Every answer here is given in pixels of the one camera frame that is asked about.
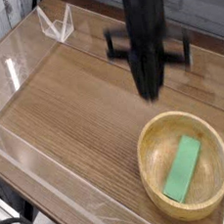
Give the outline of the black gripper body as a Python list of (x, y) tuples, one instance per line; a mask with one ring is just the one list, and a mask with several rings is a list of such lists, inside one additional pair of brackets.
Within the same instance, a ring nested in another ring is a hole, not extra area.
[(128, 62), (138, 93), (152, 102), (164, 84), (165, 64), (191, 65), (187, 32), (182, 32), (183, 54), (163, 49), (169, 35), (163, 3), (164, 0), (122, 0), (126, 27), (104, 31), (108, 58)]

